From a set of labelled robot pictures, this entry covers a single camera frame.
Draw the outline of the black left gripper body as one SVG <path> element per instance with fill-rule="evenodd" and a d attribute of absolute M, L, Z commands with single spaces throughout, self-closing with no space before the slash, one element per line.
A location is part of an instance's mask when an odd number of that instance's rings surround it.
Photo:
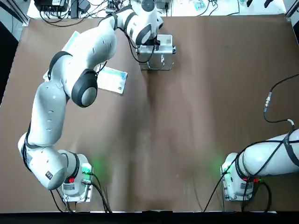
<path fill-rule="evenodd" d="M 160 41 L 157 39 L 157 37 L 148 39 L 146 41 L 146 46 L 154 46 L 155 50 L 159 50 Z"/>

